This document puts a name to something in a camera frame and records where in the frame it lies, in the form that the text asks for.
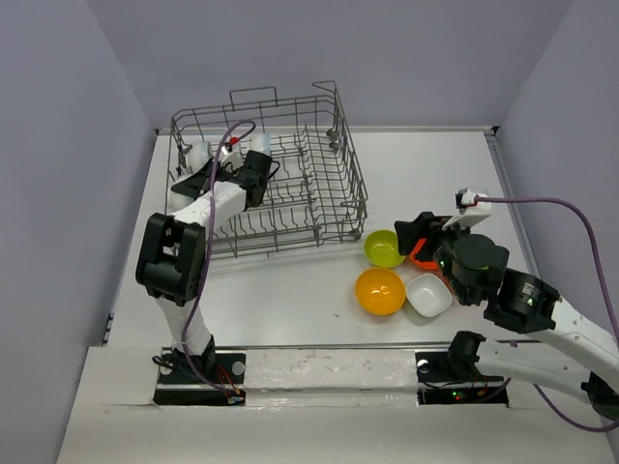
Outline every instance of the white bowl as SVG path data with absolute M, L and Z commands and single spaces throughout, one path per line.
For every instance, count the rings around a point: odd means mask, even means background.
M 452 304 L 452 293 L 434 274 L 423 274 L 409 282 L 406 298 L 426 317 L 437 316 Z

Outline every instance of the bowl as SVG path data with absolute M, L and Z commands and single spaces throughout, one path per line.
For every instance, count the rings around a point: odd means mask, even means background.
M 406 298 L 422 316 L 439 315 L 452 304 L 452 293 L 434 274 L 423 274 L 406 285 Z
M 404 282 L 386 268 L 371 268 L 359 275 L 355 284 L 359 304 L 378 316 L 393 314 L 404 304 Z
M 393 268 L 404 260 L 398 253 L 398 235 L 393 230 L 376 230 L 368 235 L 364 251 L 371 264 Z
M 427 261 L 425 263 L 422 263 L 421 261 L 418 261 L 417 259 L 415 259 L 415 255 L 419 253 L 419 250 L 422 249 L 422 246 L 424 245 L 425 242 L 426 242 L 426 239 L 420 239 L 419 242 L 417 242 L 417 244 L 413 248 L 413 251 L 408 255 L 408 257 L 414 264 L 416 264 L 417 266 L 419 266 L 420 268 L 426 271 L 438 271 L 438 265 L 434 261 Z

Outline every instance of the red object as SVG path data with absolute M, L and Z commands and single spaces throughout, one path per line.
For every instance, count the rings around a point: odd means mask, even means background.
M 426 271 L 438 271 L 438 265 L 434 261 L 426 261 L 422 263 L 421 261 L 418 261 L 415 259 L 415 255 L 419 253 L 419 250 L 422 249 L 422 246 L 424 245 L 425 242 L 426 242 L 426 239 L 420 239 L 419 242 L 417 242 L 417 244 L 413 248 L 413 252 L 410 253 L 408 257 L 414 264 L 416 264 L 422 269 L 425 269 Z

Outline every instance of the dish rack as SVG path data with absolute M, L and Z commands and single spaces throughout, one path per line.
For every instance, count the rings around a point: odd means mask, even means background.
M 358 241 L 368 216 L 368 192 L 335 81 L 313 82 L 321 92 L 281 98 L 275 87 L 236 90 L 230 103 L 176 112 L 170 124 L 167 192 L 185 166 L 190 142 L 215 145 L 226 127 L 252 119 L 270 133 L 280 169 L 264 203 L 231 218 L 215 233 L 213 258 L 278 253 L 301 247 Z M 268 93 L 267 100 L 239 102 Z M 249 139 L 241 143 L 247 152 Z

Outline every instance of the purple cable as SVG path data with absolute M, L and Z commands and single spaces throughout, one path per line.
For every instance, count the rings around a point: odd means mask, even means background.
M 608 293 L 608 286 L 606 285 L 606 279 L 604 278 L 604 270 L 602 269 L 602 261 L 600 259 L 600 251 L 598 250 L 598 241 L 596 240 L 596 234 L 593 231 L 593 227 L 591 226 L 591 222 L 587 216 L 580 211 L 580 209 L 570 203 L 569 201 L 562 200 L 560 198 L 552 198 L 547 196 L 535 196 L 531 198 L 496 198 L 496 197 L 486 197 L 486 196 L 476 196 L 475 202 L 483 202 L 483 203 L 554 203 L 556 205 L 564 206 L 570 210 L 572 210 L 582 221 L 585 229 L 587 230 L 587 235 L 589 236 L 589 242 L 591 243 L 591 251 L 593 252 L 593 261 L 596 265 L 596 272 L 598 273 L 598 280 L 600 281 L 600 287 L 602 288 L 602 295 L 604 297 L 604 303 L 606 305 L 606 311 L 608 311 L 608 318 L 610 319 L 610 325 L 612 326 L 612 330 L 615 334 L 615 340 L 619 341 L 619 323 L 617 323 L 617 316 L 615 315 L 614 308 L 612 307 L 612 301 L 610 300 L 610 295 Z M 552 411 L 556 413 L 562 420 L 567 422 L 570 425 L 573 425 L 580 430 L 585 430 L 587 432 L 609 432 L 619 427 L 619 420 L 613 422 L 609 425 L 605 425 L 603 427 L 591 427 L 589 425 L 584 425 L 582 423 L 578 423 L 570 418 L 568 418 L 565 414 L 559 411 L 550 398 L 544 393 L 544 391 L 540 388 L 539 385 L 533 385 L 535 390 L 542 396 L 545 403 L 550 407 Z
M 217 151 L 215 152 L 215 157 L 213 158 L 213 166 L 211 168 L 211 176 L 209 178 L 209 190 L 215 191 L 215 180 L 217 177 L 217 167 L 218 162 L 220 160 L 221 149 L 225 144 L 227 138 L 237 129 L 239 126 L 243 126 L 244 124 L 250 124 L 251 128 L 245 132 L 243 135 L 239 137 L 239 142 L 247 137 L 250 133 L 255 129 L 255 122 L 252 120 L 244 120 L 239 121 L 238 123 L 234 123 L 230 128 L 225 132 L 223 137 L 220 140 L 220 144 L 217 147 Z M 187 322 L 185 323 L 185 327 L 181 332 L 181 344 L 183 345 L 183 352 L 185 353 L 185 358 L 187 359 L 187 363 L 190 365 L 190 368 L 193 371 L 193 374 L 206 385 L 214 388 L 215 390 L 219 390 L 220 392 L 226 393 L 226 389 L 221 387 L 210 380 L 208 380 L 202 373 L 195 367 L 195 364 L 192 360 L 192 352 L 187 346 L 187 331 L 192 323 L 193 316 L 197 311 L 198 305 L 200 304 L 200 298 L 202 297 L 202 290 L 204 290 L 204 284 L 206 283 L 206 275 L 209 272 L 209 264 L 211 262 L 211 254 L 213 253 L 213 234 L 215 233 L 215 198 L 211 195 L 211 217 L 209 217 L 209 235 L 208 242 L 206 243 L 206 253 L 204 255 L 204 264 L 202 265 L 202 276 L 200 277 L 200 283 L 197 287 L 197 295 L 195 296 L 195 300 L 193 301 L 192 311 L 190 312 L 189 317 L 187 318 Z

